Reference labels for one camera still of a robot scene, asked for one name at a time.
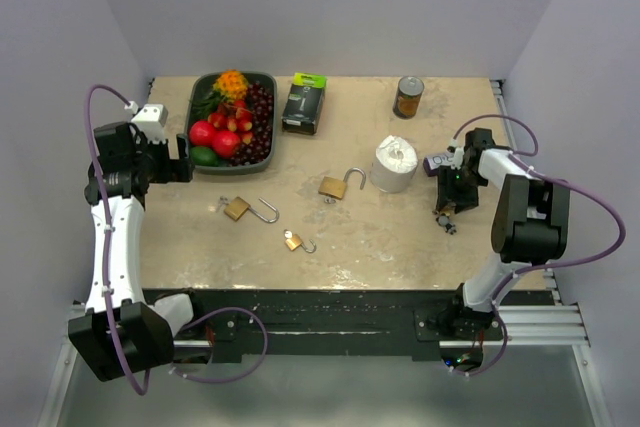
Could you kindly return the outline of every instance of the white paper roll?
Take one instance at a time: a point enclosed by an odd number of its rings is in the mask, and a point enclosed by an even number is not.
[[[402,137],[390,135],[376,149],[371,182],[383,192],[402,192],[418,168],[418,154]]]

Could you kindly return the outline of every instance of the wooden table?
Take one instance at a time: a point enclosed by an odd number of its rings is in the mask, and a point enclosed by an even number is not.
[[[155,79],[149,102],[169,109],[167,135],[183,132],[196,77]],[[456,217],[447,235],[431,213],[436,181],[419,166],[409,188],[386,194],[354,175],[345,198],[326,204],[317,190],[325,175],[342,178],[350,167],[369,172],[376,146],[389,134],[408,140],[419,157],[441,152],[470,117],[498,111],[487,79],[425,78],[418,114],[398,119],[391,111],[396,77],[329,77],[317,135],[283,133],[259,174],[220,177],[196,173],[190,184],[152,185],[141,238],[146,288],[453,289],[471,277],[491,251],[490,230],[498,192],[480,189],[480,206]],[[282,112],[291,77],[278,77]],[[500,120],[487,120],[506,143]],[[250,213],[238,222],[219,207],[221,195],[241,196],[270,216],[263,197],[280,210],[266,224]],[[318,245],[314,254],[290,252],[283,231]],[[542,288],[529,275],[521,288]]]

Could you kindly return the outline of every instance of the brass padlock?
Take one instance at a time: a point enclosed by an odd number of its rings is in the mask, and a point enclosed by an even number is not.
[[[278,209],[276,209],[262,197],[260,197],[260,202],[262,202],[264,205],[266,205],[276,213],[276,216],[273,219],[267,219],[260,212],[257,212],[253,207],[251,207],[247,201],[240,197],[236,197],[231,202],[229,202],[229,199],[227,199],[226,197],[220,197],[220,203],[226,205],[224,213],[236,222],[247,212],[247,210],[258,217],[260,220],[268,224],[272,224],[280,218],[280,212],[278,212]]]
[[[311,245],[313,245],[313,249],[308,249],[307,246],[304,245],[304,242],[302,242],[302,239],[300,238],[300,236],[298,234],[294,234],[290,230],[284,231],[284,238],[285,238],[285,241],[284,241],[285,245],[289,247],[289,250],[291,251],[296,250],[298,247],[302,247],[302,249],[305,252],[309,254],[313,254],[318,248],[316,243],[313,240],[309,239],[309,242],[311,242]]]
[[[360,182],[360,190],[364,189],[364,184],[367,182],[367,174],[364,173],[362,169],[358,169],[357,167],[353,167],[347,170],[347,173],[344,174],[344,179],[334,179],[333,177],[325,177],[322,179],[322,183],[320,184],[320,188],[318,189],[318,193],[327,196],[325,202],[333,203],[332,199],[342,200],[345,192],[347,191],[347,181],[349,180],[349,176],[351,172],[359,172],[362,175],[362,182]]]

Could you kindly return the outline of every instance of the black box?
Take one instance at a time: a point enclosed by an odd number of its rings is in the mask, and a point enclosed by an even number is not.
[[[282,130],[313,135],[318,130],[327,78],[297,73],[282,113]]]

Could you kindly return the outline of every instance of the tin can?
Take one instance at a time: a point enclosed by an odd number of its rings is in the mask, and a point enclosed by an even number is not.
[[[424,92],[424,83],[417,77],[403,77],[398,82],[396,101],[393,113],[401,119],[410,119],[418,110],[420,99]]]

